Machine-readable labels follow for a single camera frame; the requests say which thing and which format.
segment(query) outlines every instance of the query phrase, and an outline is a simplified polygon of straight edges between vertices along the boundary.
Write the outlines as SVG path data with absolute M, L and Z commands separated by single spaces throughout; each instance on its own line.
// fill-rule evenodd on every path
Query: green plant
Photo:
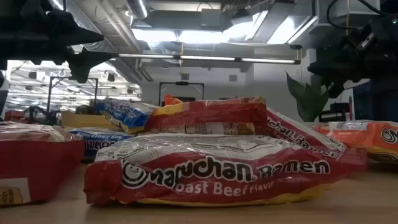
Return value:
M 322 93 L 321 77 L 314 78 L 311 85 L 306 83 L 305 86 L 291 78 L 287 72 L 286 77 L 290 94 L 297 102 L 298 115 L 305 122 L 313 122 L 329 100 L 328 85 L 326 84 L 326 91 Z

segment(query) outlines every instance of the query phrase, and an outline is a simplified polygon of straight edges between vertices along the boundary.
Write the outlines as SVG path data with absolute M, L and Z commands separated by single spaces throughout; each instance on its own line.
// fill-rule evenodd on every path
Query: metal frame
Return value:
M 59 81 L 56 82 L 56 83 L 54 84 L 54 86 L 53 86 L 53 85 L 52 85 L 52 80 L 55 79 L 55 78 L 59 79 Z M 69 77 L 50 77 L 49 97 L 47 98 L 47 113 L 50 112 L 50 101 L 51 101 L 51 92 L 52 92 L 52 88 L 53 88 L 53 87 L 56 87 L 57 84 L 58 84 L 60 81 L 66 79 L 66 78 L 69 79 Z M 97 78 L 88 78 L 88 80 L 94 80 L 94 81 L 95 81 L 95 90 L 94 90 L 94 106 L 95 106 L 95 104 L 96 104 L 96 102 L 97 102 L 98 79 L 97 79 Z
M 204 83 L 190 83 L 190 82 L 160 82 L 159 83 L 159 106 L 160 105 L 160 96 L 162 96 L 162 85 L 163 84 L 175 84 L 175 85 L 182 85 L 182 86 L 188 86 L 188 85 L 201 85 L 201 100 L 205 99 L 205 84 Z

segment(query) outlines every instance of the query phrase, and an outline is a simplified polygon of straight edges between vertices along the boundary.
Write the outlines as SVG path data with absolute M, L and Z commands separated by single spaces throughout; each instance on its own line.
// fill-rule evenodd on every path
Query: orange package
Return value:
M 379 162 L 398 163 L 398 123 L 389 121 L 347 121 L 315 125 L 315 130 L 346 145 L 366 148 Z

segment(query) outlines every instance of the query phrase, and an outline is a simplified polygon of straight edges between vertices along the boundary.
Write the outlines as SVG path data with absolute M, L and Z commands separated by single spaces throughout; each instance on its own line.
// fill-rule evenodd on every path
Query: maruchan logo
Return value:
M 167 188 L 174 188 L 181 177 L 207 179 L 216 177 L 230 181 L 249 183 L 257 180 L 252 167 L 247 164 L 219 161 L 211 156 L 197 161 L 187 161 L 167 169 L 155 169 L 148 173 L 144 169 L 123 161 L 122 184 L 130 189 L 137 189 L 148 181 Z
M 255 182 L 259 178 L 270 178 L 274 175 L 290 172 L 329 174 L 331 167 L 327 161 L 287 161 L 283 164 L 268 164 L 254 169 L 240 162 L 219 161 L 211 156 L 197 161 L 187 161 L 175 167 L 155 169 L 148 173 L 141 167 L 128 161 L 121 161 L 123 168 L 122 185 L 129 189 L 138 189 L 150 182 L 158 186 L 174 188 L 181 177 L 207 179 L 216 177 L 239 183 Z
M 398 131 L 383 128 L 381 138 L 388 144 L 395 144 L 398 142 Z

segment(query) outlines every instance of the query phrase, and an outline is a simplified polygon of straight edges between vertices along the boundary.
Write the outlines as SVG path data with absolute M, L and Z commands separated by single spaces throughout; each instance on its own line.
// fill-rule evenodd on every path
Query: plastic bag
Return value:
M 325 156 L 268 136 L 150 134 L 98 151 L 86 169 L 88 203 L 217 207 L 289 203 L 363 170 L 366 153 Z
M 317 131 L 349 146 L 365 148 L 379 162 L 398 163 L 398 123 L 387 121 L 330 122 Z
M 264 98 L 193 101 L 157 108 L 146 124 L 153 133 L 263 134 L 267 129 Z
M 0 123 L 0 205 L 51 199 L 83 157 L 75 139 L 51 126 Z
M 72 134 L 81 136 L 85 141 L 84 159 L 94 159 L 99 149 L 135 136 L 108 128 L 77 128 L 67 130 Z
M 144 130 L 144 125 L 156 106 L 124 100 L 105 99 L 95 105 L 97 113 L 128 134 Z
M 296 143 L 304 149 L 325 156 L 338 158 L 346 146 L 335 139 L 320 134 L 293 119 L 290 119 L 271 108 L 267 108 L 267 135 Z

